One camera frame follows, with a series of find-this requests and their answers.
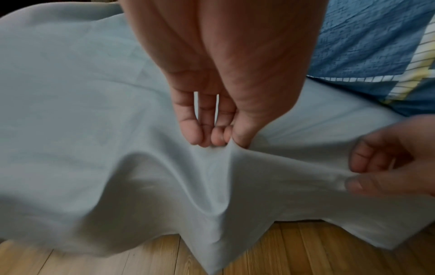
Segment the hand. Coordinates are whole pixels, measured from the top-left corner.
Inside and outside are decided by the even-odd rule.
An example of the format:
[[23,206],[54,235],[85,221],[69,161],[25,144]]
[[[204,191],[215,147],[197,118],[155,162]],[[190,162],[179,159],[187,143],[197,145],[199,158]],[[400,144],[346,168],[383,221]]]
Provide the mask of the hand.
[[435,115],[415,116],[363,137],[350,169],[362,173],[347,183],[352,193],[435,194]]
[[248,147],[260,129],[296,103],[327,0],[120,3],[168,80],[186,140],[207,147],[233,138]]

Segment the gray bed sheet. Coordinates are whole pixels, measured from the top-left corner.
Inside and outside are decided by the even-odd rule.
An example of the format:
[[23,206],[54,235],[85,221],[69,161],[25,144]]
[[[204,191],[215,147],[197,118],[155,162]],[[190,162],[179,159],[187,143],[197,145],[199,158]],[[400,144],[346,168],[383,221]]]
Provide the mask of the gray bed sheet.
[[277,220],[393,248],[434,221],[435,200],[344,181],[356,139],[401,119],[306,80],[250,150],[190,146],[119,5],[29,7],[0,19],[0,238],[105,256],[179,233],[209,274]]

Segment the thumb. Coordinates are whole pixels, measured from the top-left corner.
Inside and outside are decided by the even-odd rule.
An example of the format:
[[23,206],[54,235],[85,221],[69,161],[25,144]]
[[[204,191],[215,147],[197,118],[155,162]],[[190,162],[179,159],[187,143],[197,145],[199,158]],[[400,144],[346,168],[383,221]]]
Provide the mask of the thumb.
[[237,145],[248,148],[255,135],[267,125],[267,122],[259,121],[240,111],[234,120],[231,137]]
[[354,194],[387,196],[400,194],[435,194],[435,183],[430,171],[416,169],[415,165],[399,169],[360,174],[346,182],[346,189]]

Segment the wooden floor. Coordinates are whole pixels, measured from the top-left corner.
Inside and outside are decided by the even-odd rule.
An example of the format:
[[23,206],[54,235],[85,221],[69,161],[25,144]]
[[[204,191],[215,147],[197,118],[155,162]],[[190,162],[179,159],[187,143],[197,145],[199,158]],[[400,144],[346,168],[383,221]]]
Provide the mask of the wooden floor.
[[[435,226],[383,251],[324,222],[274,224],[219,275],[435,275]],[[0,275],[205,275],[179,236],[106,259],[0,245]]]

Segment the cloth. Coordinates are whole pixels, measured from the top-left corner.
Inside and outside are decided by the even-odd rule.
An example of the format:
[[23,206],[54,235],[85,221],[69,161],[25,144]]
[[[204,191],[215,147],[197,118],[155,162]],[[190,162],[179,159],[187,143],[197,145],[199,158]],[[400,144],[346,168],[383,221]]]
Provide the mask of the cloth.
[[179,233],[213,274],[274,221],[393,248],[435,220],[429,196],[345,191],[357,138],[402,116],[312,80],[250,150],[189,145],[118,4],[3,17],[0,60],[0,238],[110,255]]
[[309,75],[406,116],[435,113],[435,1],[330,0]]

